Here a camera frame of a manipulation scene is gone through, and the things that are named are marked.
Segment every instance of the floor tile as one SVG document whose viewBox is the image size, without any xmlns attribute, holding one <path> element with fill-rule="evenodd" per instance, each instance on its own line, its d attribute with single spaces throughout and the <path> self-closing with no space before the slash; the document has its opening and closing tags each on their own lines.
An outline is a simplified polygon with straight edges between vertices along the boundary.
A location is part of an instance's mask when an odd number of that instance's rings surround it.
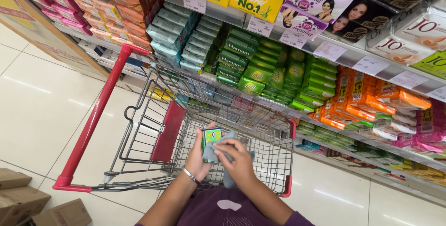
<svg viewBox="0 0 446 226">
<path fill-rule="evenodd" d="M 43 211 L 80 198 L 92 218 L 92 223 L 88 226 L 132 226 L 143 216 L 143 213 L 141 212 L 92 194 L 54 190 L 52 188 L 53 184 L 53 180 L 46 178 L 39 189 L 51 195 L 51 199 Z"/>
<path fill-rule="evenodd" d="M 369 187 L 369 179 L 294 154 L 284 201 L 315 225 L 367 226 Z"/>
<path fill-rule="evenodd" d="M 34 172 L 31 172 L 29 170 L 26 170 L 24 168 L 20 168 L 17 166 L 14 166 L 12 164 L 9 164 L 7 162 L 4 162 L 2 160 L 0 160 L 0 168 L 8 168 L 10 170 L 13 170 L 15 172 L 21 172 L 24 173 L 25 175 L 32 177 L 33 179 L 31 180 L 30 184 L 28 184 L 28 186 L 31 186 L 35 189 L 38 189 L 40 184 L 42 184 L 43 180 L 45 179 L 44 176 L 38 175 Z"/>
<path fill-rule="evenodd" d="M 369 218 L 369 226 L 444 225 L 446 209 L 372 182 Z"/>
<path fill-rule="evenodd" d="M 127 106 L 135 105 L 139 95 L 130 92 L 119 87 L 115 87 L 114 91 L 105 107 L 104 113 L 99 120 L 99 123 L 95 129 L 95 132 L 86 148 L 86 151 L 82 157 L 82 160 L 75 172 L 73 184 L 85 184 L 87 186 L 96 186 L 103 183 L 104 172 L 110 169 L 111 163 L 118 151 L 121 139 L 124 135 L 128 121 L 124 117 L 124 110 Z M 137 111 L 135 115 L 135 124 L 139 121 L 141 117 L 142 109 Z M 162 117 L 154 112 L 150 115 L 153 119 L 162 121 Z M 58 175 L 62 172 L 63 167 L 66 164 L 70 153 L 72 152 L 74 145 L 80 135 L 83 126 L 86 124 L 88 117 L 84 118 L 81 126 L 76 130 L 73 138 L 71 138 L 67 147 L 62 152 L 58 161 L 50 171 L 48 177 L 56 179 Z M 152 136 L 157 136 L 157 134 L 150 130 L 141 128 L 140 131 Z M 142 140 L 142 137 L 137 136 L 137 140 L 145 143 L 153 143 L 150 138 Z M 129 143 L 125 147 L 125 152 L 127 152 Z M 151 152 L 151 146 L 135 142 L 132 149 L 137 149 L 145 152 Z M 138 159 L 148 159 L 146 153 L 132 151 L 129 155 L 131 158 Z M 114 171 L 120 171 L 122 167 L 122 160 L 117 160 Z M 124 171 L 132 170 L 142 170 L 148 168 L 146 164 L 131 164 L 126 163 Z M 137 173 L 126 173 L 120 174 L 115 177 L 111 182 L 119 181 L 140 181 L 146 178 L 155 178 L 164 176 L 163 173 L 159 171 L 150 172 L 137 172 Z M 131 207 L 140 212 L 146 212 L 156 201 L 159 190 L 154 189 L 136 189 L 124 192 L 96 192 L 96 195 L 115 201 L 119 204 Z"/>
<path fill-rule="evenodd" d="M 103 84 L 21 53 L 0 76 L 0 159 L 45 176 Z"/>
<path fill-rule="evenodd" d="M 52 56 L 43 52 L 42 50 L 40 50 L 38 47 L 34 46 L 31 43 L 28 44 L 28 46 L 26 46 L 26 48 L 23 50 L 23 52 L 33 55 L 33 56 L 36 56 L 38 58 L 42 58 L 43 60 L 47 60 L 47 61 L 55 63 L 57 65 L 64 66 L 65 68 L 71 69 L 70 66 L 68 66 L 66 63 L 54 59 Z"/>
<path fill-rule="evenodd" d="M 0 23 L 0 44 L 22 51 L 29 42 Z"/>
<path fill-rule="evenodd" d="M 0 75 L 9 67 L 9 65 L 20 54 L 20 51 L 0 44 L 2 58 L 0 59 Z"/>
</svg>

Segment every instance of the bracelet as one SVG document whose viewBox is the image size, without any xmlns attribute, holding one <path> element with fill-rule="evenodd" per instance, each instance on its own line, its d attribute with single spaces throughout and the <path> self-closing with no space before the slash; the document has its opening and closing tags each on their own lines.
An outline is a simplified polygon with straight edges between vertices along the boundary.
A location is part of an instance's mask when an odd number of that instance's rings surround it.
<svg viewBox="0 0 446 226">
<path fill-rule="evenodd" d="M 200 185 L 200 182 L 198 182 L 197 178 L 195 178 L 187 169 L 183 166 L 183 171 L 194 181 L 197 185 Z"/>
</svg>

